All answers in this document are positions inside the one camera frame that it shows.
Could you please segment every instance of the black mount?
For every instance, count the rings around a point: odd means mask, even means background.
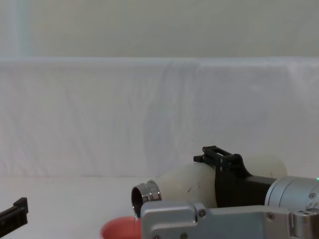
[[[204,147],[203,152],[203,155],[194,157],[194,162],[206,163],[215,168],[218,207],[265,204],[267,192],[276,179],[250,174],[240,154],[231,154],[217,146]]]
[[[27,224],[28,202],[20,198],[13,207],[0,213],[0,238]]]

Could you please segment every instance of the white plastic bottle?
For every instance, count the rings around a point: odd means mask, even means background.
[[[244,165],[256,176],[270,178],[287,176],[283,162],[275,157],[247,158],[244,159]],[[205,163],[192,163],[132,189],[132,205],[138,217],[145,202],[158,200],[201,202],[205,207],[216,208],[215,169]]]

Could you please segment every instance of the screw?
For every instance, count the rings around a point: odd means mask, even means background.
[[[206,211],[205,211],[204,209],[200,209],[200,210],[198,211],[198,215],[199,215],[201,218],[203,218],[203,217],[206,216]]]
[[[267,218],[272,221],[272,220],[275,219],[275,214],[273,214],[273,213],[267,213]]]
[[[310,199],[314,199],[316,196],[317,196],[316,193],[310,193],[309,198],[310,198]]]
[[[188,239],[187,233],[182,233],[179,237],[180,239]]]

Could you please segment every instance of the red bowl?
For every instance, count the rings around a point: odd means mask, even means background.
[[[104,224],[101,239],[141,239],[141,221],[136,217],[116,218]]]

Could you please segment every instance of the silver cylinder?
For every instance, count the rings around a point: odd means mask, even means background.
[[[309,209],[293,213],[294,236],[298,238],[319,238],[319,210]]]
[[[141,183],[132,189],[131,200],[135,214],[140,217],[144,203],[161,200],[160,190],[152,180],[147,183]]]
[[[291,176],[278,179],[269,188],[265,205],[291,211],[319,209],[319,180]]]

